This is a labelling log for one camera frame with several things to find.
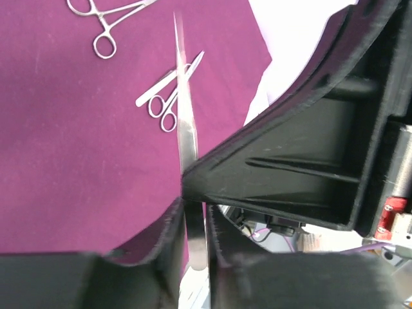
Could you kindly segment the purple cloth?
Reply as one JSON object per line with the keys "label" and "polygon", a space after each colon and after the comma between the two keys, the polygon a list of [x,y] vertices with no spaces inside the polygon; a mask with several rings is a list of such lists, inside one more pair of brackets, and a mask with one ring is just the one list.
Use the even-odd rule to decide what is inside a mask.
{"label": "purple cloth", "polygon": [[107,252],[180,193],[175,131],[136,99],[175,65],[183,21],[198,145],[241,128],[271,57],[248,1],[157,1],[112,10],[118,50],[100,59],[86,1],[1,2],[1,252]]}

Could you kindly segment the straight silver tweezers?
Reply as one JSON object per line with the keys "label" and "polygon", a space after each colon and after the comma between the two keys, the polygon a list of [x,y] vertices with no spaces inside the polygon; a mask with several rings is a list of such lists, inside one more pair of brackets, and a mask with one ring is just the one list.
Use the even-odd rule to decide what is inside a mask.
{"label": "straight silver tweezers", "polygon": [[[177,74],[176,128],[180,170],[184,173],[198,159],[198,141],[189,87],[189,70],[186,68],[183,24],[177,12],[174,13],[174,34]],[[188,264],[193,270],[201,271],[208,264],[203,205],[185,197],[182,197],[182,201],[189,249]]]}

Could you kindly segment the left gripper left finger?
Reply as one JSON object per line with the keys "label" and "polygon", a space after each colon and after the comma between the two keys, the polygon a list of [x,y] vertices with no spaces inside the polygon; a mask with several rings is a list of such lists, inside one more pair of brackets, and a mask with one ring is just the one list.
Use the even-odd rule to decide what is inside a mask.
{"label": "left gripper left finger", "polygon": [[183,201],[106,255],[1,255],[1,308],[177,308]]}

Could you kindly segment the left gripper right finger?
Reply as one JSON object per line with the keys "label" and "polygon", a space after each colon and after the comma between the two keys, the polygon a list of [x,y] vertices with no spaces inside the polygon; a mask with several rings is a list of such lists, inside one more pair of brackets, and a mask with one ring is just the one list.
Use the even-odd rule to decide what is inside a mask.
{"label": "left gripper right finger", "polygon": [[383,261],[367,254],[271,253],[210,206],[211,308],[403,308]]}

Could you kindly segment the curved silver tweezers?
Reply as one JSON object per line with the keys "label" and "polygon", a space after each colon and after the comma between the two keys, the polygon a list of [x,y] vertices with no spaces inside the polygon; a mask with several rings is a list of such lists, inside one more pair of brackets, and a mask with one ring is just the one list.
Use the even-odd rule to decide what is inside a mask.
{"label": "curved silver tweezers", "polygon": [[136,106],[142,107],[145,103],[149,102],[155,95],[157,95],[162,89],[164,89],[172,80],[176,78],[176,70],[171,70],[164,77],[162,77],[155,85],[151,86],[145,93],[140,95],[136,100]]}

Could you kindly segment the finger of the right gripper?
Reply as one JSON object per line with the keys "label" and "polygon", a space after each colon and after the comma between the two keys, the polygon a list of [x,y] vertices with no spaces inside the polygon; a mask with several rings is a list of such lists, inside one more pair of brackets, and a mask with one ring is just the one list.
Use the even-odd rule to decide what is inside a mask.
{"label": "finger of the right gripper", "polygon": [[359,1],[283,95],[184,174],[182,195],[369,237],[409,127],[411,2]]}

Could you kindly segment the silver hemostat forceps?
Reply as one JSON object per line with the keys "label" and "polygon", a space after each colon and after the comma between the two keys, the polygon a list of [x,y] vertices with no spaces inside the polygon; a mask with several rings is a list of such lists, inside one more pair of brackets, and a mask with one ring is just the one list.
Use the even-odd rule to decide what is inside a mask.
{"label": "silver hemostat forceps", "polygon": [[[142,11],[143,9],[147,8],[148,6],[151,6],[154,4],[156,0],[148,0],[148,1],[136,1],[134,3],[130,3],[124,6],[119,6],[117,8],[112,8],[109,10],[100,10],[97,8],[96,3],[92,0],[89,0],[89,10],[87,12],[83,12],[80,10],[77,10],[75,6],[73,5],[73,2],[70,0],[66,1],[66,4],[68,5],[68,8],[77,16],[81,17],[89,17],[89,16],[95,16],[100,25],[102,26],[102,32],[98,34],[94,40],[93,40],[93,50],[96,54],[97,57],[107,60],[112,58],[116,52],[117,52],[117,43],[114,37],[111,34],[111,30],[126,20],[127,18],[131,17],[132,15],[135,15],[136,13]],[[111,14],[116,14],[119,12],[125,12],[125,14],[121,15],[118,19],[113,21],[112,23],[109,23],[106,19],[107,15]],[[112,52],[109,55],[104,55],[98,50],[98,41],[100,39],[107,39],[112,47]]]}

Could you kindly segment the silver surgical scissors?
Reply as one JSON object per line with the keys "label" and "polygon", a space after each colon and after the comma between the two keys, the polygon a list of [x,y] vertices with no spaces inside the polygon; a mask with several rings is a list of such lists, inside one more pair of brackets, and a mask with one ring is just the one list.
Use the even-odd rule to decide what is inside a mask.
{"label": "silver surgical scissors", "polygon": [[[188,79],[191,78],[192,74],[196,71],[197,67],[199,66],[205,51],[202,50],[194,60],[185,65],[185,75]],[[172,132],[177,125],[177,116],[176,113],[173,111],[173,106],[177,100],[178,90],[175,88],[170,96],[165,100],[161,95],[154,94],[153,96],[149,97],[149,101],[147,104],[148,113],[152,118],[159,118],[160,119],[160,128],[163,132],[170,133]],[[161,103],[161,110],[158,113],[153,111],[153,102],[158,100]],[[170,128],[166,128],[166,118],[171,117],[173,124]]]}

